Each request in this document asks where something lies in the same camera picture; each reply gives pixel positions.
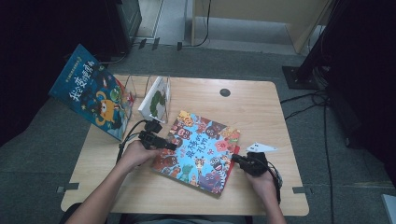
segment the table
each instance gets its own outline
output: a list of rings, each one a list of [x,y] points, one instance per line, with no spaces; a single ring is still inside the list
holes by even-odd
[[[125,83],[128,76],[117,76]],[[132,121],[128,131],[142,119],[137,112],[148,77],[131,77],[137,92]],[[169,122],[163,125],[159,136],[165,137],[184,109],[205,118],[231,125],[241,131],[239,154],[246,155],[245,148],[254,142],[277,147],[278,151],[266,153],[281,173],[284,184],[281,189],[280,207],[285,216],[305,216],[309,208],[304,193],[293,193],[302,181],[291,146],[288,129],[276,92],[276,86],[268,81],[244,81],[171,77],[171,103]],[[223,97],[221,89],[231,95]],[[136,128],[143,130],[143,125]],[[68,190],[62,201],[66,210],[73,203],[80,203],[102,182],[115,165],[118,141],[94,125],[88,131],[70,183],[79,183],[79,189]],[[184,186],[174,180],[155,174],[150,161],[133,170],[122,183],[113,213],[153,214],[207,214],[207,215],[264,215],[262,204],[238,165],[232,169],[225,189],[219,199],[197,189]]]
[[[286,23],[291,42],[300,53],[319,24],[326,23],[332,0],[216,0],[210,18]],[[195,44],[195,17],[206,17],[209,0],[193,0],[191,44]]]

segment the children's picture book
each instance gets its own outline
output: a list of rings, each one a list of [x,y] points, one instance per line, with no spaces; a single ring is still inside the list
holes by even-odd
[[[167,140],[175,151],[163,149],[152,169],[187,186],[219,197],[238,153],[240,131],[196,114],[180,111]]]
[[[49,91],[83,118],[122,140],[134,95],[82,45],[78,45]]]
[[[165,123],[167,122],[166,107],[169,101],[169,77],[157,77],[137,110],[146,120],[156,119]]]

